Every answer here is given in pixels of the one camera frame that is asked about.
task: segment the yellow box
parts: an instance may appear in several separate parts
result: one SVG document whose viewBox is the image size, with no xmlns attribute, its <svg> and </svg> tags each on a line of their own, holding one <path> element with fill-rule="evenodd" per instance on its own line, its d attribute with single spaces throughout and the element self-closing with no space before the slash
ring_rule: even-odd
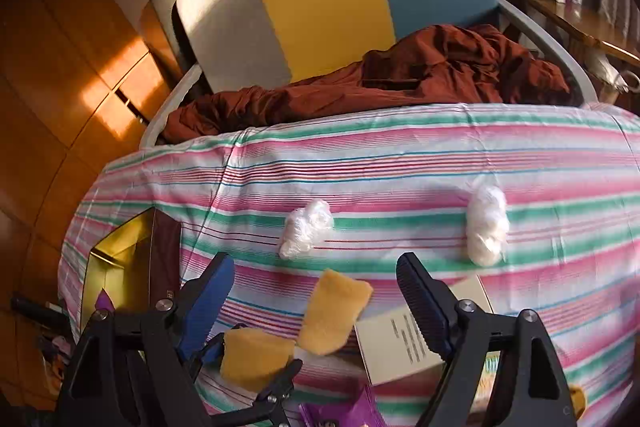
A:
<svg viewBox="0 0 640 427">
<path fill-rule="evenodd" d="M 104 289 L 114 308 L 143 312 L 180 289 L 180 222 L 156 208 L 129 219 L 89 253 L 84 275 L 80 330 Z"/>
</svg>

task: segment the purple package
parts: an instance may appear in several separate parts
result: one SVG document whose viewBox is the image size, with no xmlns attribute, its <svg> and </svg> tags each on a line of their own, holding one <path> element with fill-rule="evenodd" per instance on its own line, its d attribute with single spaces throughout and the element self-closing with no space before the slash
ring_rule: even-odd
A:
<svg viewBox="0 0 640 427">
<path fill-rule="evenodd" d="M 300 412 L 306 427 L 386 427 L 368 385 L 353 403 L 303 403 L 300 404 Z"/>
<path fill-rule="evenodd" d="M 113 305 L 113 302 L 111 302 L 109 294 L 106 291 L 104 291 L 104 288 L 100 290 L 100 293 L 98 294 L 98 298 L 95 299 L 95 309 L 109 310 L 110 312 L 116 311 L 116 308 Z"/>
</svg>

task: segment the sponge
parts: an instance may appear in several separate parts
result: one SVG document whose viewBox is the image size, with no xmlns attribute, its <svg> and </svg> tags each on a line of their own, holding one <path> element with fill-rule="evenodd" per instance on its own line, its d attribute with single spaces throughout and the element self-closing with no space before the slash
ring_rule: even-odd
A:
<svg viewBox="0 0 640 427">
<path fill-rule="evenodd" d="M 569 384 L 569 395 L 571 396 L 571 405 L 574 406 L 575 419 L 579 420 L 587 410 L 587 396 L 580 386 L 572 384 Z"/>
<path fill-rule="evenodd" d="M 311 293 L 298 345 L 315 355 L 340 349 L 372 293 L 372 286 L 365 281 L 325 270 Z"/>
<path fill-rule="evenodd" d="M 254 328 L 228 330 L 220 375 L 230 383 L 258 393 L 293 358 L 295 345 L 295 341 Z"/>
</svg>

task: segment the wooden cabinet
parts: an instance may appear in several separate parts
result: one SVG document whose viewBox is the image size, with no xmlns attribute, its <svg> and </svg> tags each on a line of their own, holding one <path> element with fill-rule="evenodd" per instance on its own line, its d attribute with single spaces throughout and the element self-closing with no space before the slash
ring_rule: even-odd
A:
<svg viewBox="0 0 640 427">
<path fill-rule="evenodd" d="M 113 0 L 0 0 L 0 389 L 15 403 L 54 404 L 38 327 L 9 312 L 11 294 L 57 300 L 76 207 L 168 93 Z"/>
</svg>

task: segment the pink and green striped sheet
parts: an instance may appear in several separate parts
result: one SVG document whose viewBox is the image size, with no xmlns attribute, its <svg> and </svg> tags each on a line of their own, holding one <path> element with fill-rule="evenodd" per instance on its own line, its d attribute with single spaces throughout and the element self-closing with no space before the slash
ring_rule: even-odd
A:
<svg viewBox="0 0 640 427">
<path fill-rule="evenodd" d="M 610 106 L 430 105 L 347 114 L 203 137 L 106 166 L 66 234 L 58 285 L 78 334 L 89 249 L 156 205 L 182 222 L 181 276 L 218 251 L 236 281 L 212 334 L 244 322 L 295 338 L 326 268 L 374 288 L 364 315 L 400 305 L 398 256 L 415 251 L 447 282 L 479 273 L 496 312 L 537 309 L 569 382 L 586 392 L 581 426 L 602 425 L 628 392 L 638 332 L 640 120 Z M 465 256 L 465 208 L 482 182 L 500 185 L 511 231 L 505 263 Z M 322 198 L 329 240 L 292 261 L 276 254 L 285 216 Z M 304 355 L 294 399 L 353 396 L 366 379 L 352 335 L 340 356 Z M 437 375 L 376 388 L 390 426 L 414 425 Z M 203 371 L 211 411 L 250 394 Z M 294 422 L 300 415 L 289 406 Z"/>
</svg>

